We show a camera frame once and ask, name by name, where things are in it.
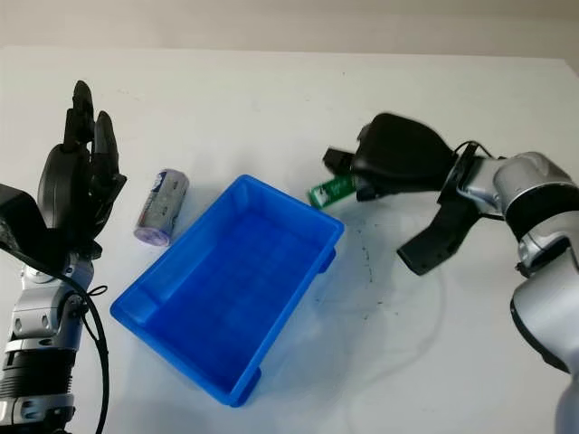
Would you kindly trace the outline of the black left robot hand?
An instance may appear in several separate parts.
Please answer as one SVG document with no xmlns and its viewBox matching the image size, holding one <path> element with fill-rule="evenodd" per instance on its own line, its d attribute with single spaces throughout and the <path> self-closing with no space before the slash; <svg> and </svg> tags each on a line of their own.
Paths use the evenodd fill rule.
<svg viewBox="0 0 579 434">
<path fill-rule="evenodd" d="M 67 250 L 98 259 L 102 248 L 95 239 L 126 181 L 112 120 L 103 110 L 94 114 L 90 87 L 79 80 L 63 141 L 49 153 L 39 183 L 37 202 L 47 227 L 63 237 Z"/>
</svg>

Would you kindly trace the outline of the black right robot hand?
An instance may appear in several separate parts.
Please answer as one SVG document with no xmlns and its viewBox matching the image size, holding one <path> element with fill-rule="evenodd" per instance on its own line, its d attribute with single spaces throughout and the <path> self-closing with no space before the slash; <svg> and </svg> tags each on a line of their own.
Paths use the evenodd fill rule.
<svg viewBox="0 0 579 434">
<path fill-rule="evenodd" d="M 329 148 L 322 161 L 331 174 L 353 178 L 359 202 L 439 191 L 457 159 L 435 130 L 392 113 L 363 126 L 357 143 L 354 152 Z"/>
</svg>

